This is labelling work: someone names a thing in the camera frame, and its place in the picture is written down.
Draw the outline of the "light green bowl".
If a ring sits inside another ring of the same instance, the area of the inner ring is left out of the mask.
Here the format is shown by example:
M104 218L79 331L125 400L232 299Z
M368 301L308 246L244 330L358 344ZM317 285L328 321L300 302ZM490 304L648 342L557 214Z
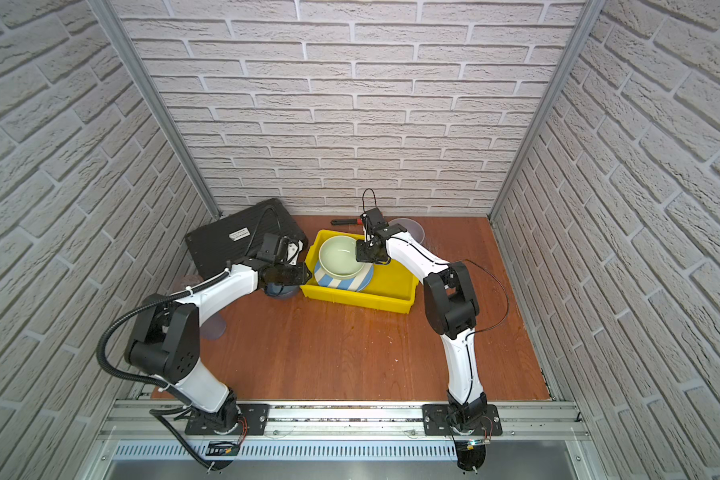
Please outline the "light green bowl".
M356 259L357 240L336 235L325 240L318 252L315 265L315 278L320 281L349 280L356 277L364 264Z

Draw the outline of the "yellow plastic bin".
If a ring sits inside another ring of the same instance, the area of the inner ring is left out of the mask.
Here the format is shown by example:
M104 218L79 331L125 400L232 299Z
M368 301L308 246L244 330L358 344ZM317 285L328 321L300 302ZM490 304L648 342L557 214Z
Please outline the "yellow plastic bin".
M312 272L312 279L301 286L306 298L350 306L357 306L392 313L408 314L415 301L419 280L397 261L387 265L374 265L371 283L360 292L321 287L314 278L315 265L322 243L336 235L346 235L361 240L362 235L332 230L320 230L307 253L305 263Z

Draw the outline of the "translucent purple bowl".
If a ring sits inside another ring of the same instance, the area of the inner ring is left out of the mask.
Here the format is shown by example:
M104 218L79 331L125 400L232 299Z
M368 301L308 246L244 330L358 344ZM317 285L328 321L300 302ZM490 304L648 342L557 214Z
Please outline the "translucent purple bowl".
M424 244L426 234L421 224L410 218L396 218L389 221L390 225L398 225L406 229L406 231L419 244Z

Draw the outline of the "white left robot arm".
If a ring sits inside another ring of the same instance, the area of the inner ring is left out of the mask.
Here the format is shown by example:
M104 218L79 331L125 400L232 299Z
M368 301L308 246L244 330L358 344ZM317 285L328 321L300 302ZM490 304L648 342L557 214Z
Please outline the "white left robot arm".
M232 392L201 360L201 327L259 289L306 284L311 271L298 260L304 246L300 239L267 233L255 253L184 288L178 298L151 296L152 306L136 316L124 352L126 362L184 404L208 414L221 412L232 402Z

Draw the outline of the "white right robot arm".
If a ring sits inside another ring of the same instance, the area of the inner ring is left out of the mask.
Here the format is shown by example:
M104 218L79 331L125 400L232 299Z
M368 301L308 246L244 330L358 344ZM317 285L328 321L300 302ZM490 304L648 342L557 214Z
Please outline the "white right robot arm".
M487 413L474 347L479 304L467 267L429 252L400 225L391 225L378 208L360 215L364 238L356 260L377 265L396 261L423 285L425 314L443 342L448 382L448 415L460 432L476 428Z

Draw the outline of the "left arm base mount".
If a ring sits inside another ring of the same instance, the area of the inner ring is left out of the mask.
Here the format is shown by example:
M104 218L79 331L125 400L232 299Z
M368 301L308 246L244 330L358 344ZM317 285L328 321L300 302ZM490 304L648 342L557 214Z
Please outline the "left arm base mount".
M185 434L262 436L268 421L269 404L228 402L218 412L192 409Z

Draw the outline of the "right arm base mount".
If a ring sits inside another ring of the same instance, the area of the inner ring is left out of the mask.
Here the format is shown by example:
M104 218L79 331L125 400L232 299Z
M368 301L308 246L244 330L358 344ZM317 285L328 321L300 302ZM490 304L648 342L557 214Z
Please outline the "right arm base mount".
M501 436L503 427L498 409L480 399L467 406L429 403L421 407L427 436Z

